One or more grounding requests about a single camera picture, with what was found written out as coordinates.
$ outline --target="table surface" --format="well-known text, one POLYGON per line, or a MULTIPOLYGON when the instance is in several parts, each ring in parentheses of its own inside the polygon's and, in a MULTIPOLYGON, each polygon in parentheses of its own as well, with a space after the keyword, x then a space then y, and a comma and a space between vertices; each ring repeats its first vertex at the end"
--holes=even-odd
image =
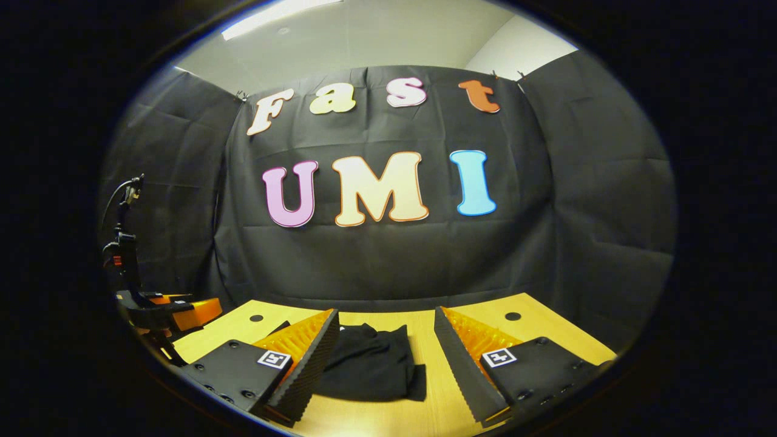
MULTIPOLYGON (((602 343, 525 293, 451 308, 521 341, 548 337, 594 365, 615 358, 615 353, 602 343), (507 320, 505 314, 509 312, 519 313, 521 318, 507 320)), ((175 347, 184 360, 194 362, 227 340, 254 343, 286 320, 295 323, 317 313, 319 311, 316 309, 252 300, 217 318, 203 330, 179 339, 175 347), (254 315, 261 315, 263 319, 252 322, 249 318, 254 315)), ((407 325, 416 364, 427 366, 427 398, 423 402, 356 402, 314 394, 302 419, 287 430, 303 436, 322 437, 469 437, 500 426, 483 428, 472 418, 434 334, 433 310, 406 313, 341 312, 340 323, 367 323, 376 330, 395 330, 407 325)))

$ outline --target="white wall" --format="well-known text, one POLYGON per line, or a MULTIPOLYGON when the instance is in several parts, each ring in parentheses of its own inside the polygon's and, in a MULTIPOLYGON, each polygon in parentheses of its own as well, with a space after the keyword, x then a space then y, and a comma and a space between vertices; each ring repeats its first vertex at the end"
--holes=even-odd
POLYGON ((518 80, 550 61, 577 50, 561 37, 522 16, 505 23, 472 57, 465 69, 518 80))

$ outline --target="ceiling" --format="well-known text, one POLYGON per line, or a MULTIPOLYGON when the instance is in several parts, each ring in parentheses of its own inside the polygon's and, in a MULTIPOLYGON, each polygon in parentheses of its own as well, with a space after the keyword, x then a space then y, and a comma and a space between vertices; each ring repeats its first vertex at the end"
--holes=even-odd
POLYGON ((376 65, 464 68, 514 16, 484 0, 344 0, 229 41, 216 32, 176 65, 230 93, 248 94, 322 71, 376 65))

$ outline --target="black fabric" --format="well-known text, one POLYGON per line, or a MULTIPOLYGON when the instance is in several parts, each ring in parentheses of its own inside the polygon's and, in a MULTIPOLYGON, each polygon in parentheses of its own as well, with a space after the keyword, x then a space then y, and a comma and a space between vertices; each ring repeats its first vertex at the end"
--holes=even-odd
POLYGON ((677 205, 666 151, 628 91, 583 51, 519 83, 548 147, 556 220, 552 294, 533 296, 622 350, 673 261, 677 205))
POLYGON ((376 331, 343 327, 315 393, 348 400, 424 400, 426 366, 416 365, 407 326, 376 331))
MULTIPOLYGON (((225 142, 240 103, 189 72, 167 68, 117 125, 102 168, 98 213, 119 184, 145 174, 126 227, 138 238, 141 280, 149 291, 223 295, 210 263, 213 211, 225 142)), ((113 239, 120 195, 99 231, 103 244, 113 239)), ((235 306, 228 299, 222 305, 235 306)))
MULTIPOLYGON (((241 108, 226 152, 226 180, 215 236, 218 265, 236 302, 343 311, 408 311, 550 293, 555 255, 551 174, 545 145, 517 84, 453 68, 390 66, 317 75, 268 89, 241 108), (386 84, 417 77, 427 100, 417 107, 386 103, 386 84), (493 89, 496 114, 476 109, 458 84, 476 79, 493 89), (321 86, 348 82, 355 108, 312 114, 321 86), (260 98, 294 89, 269 129, 246 134, 260 98), (495 212, 460 215, 459 149, 488 155, 484 164, 495 212), (422 155, 418 181, 429 216, 341 228, 340 176, 335 159, 361 156, 377 175, 395 152, 422 155), (267 210, 262 174, 285 167, 286 207, 299 206, 294 164, 314 159, 315 214, 301 228, 284 228, 267 210)), ((392 207, 389 201, 387 211, 392 207)))

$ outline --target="black cloth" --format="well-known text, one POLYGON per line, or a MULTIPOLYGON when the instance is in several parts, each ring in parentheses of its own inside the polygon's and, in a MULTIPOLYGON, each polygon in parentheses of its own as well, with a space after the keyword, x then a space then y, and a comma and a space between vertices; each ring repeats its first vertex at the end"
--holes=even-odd
POLYGON ((407 326, 376 331, 342 327, 315 393, 348 400, 424 400, 426 366, 416 365, 407 326))

